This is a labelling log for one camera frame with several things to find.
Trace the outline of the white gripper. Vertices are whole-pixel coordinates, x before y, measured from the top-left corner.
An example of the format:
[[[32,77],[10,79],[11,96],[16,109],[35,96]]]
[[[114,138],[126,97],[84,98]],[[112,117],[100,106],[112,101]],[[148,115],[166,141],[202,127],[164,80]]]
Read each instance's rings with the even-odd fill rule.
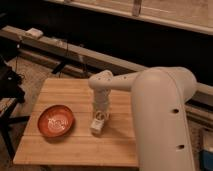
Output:
[[[93,120],[99,120],[99,113],[103,113],[104,120],[109,120],[109,94],[110,90],[103,89],[103,90],[97,90],[95,89],[93,91]]]

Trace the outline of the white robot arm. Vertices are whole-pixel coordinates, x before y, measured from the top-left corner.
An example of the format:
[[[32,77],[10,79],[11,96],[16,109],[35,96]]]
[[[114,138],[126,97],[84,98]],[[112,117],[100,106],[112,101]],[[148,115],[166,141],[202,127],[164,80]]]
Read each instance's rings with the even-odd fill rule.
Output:
[[[185,103],[197,90],[194,74],[183,67],[152,67],[115,76],[105,70],[91,76],[94,104],[107,108],[108,92],[131,93],[131,109],[140,171],[195,171]]]

